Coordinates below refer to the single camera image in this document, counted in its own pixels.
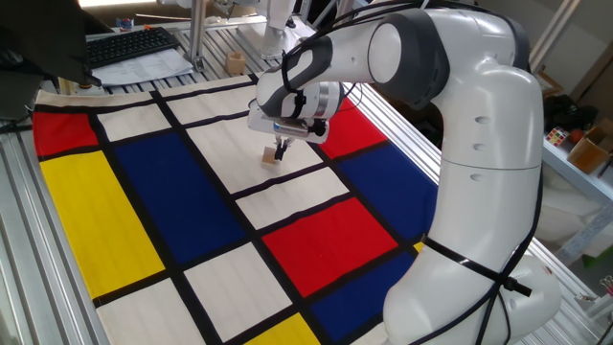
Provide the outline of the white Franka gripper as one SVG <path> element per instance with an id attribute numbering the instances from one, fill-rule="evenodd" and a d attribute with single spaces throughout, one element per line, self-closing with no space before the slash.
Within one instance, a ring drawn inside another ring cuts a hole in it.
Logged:
<path id="1" fill-rule="evenodd" d="M 293 139 L 322 144 L 329 137 L 329 125 L 326 120 L 315 120 L 310 126 L 307 120 L 303 119 L 272 118 L 265 115 L 256 103 L 249 104 L 247 124 L 255 131 L 279 136 L 275 138 L 274 159 L 276 161 L 284 158 Z"/>

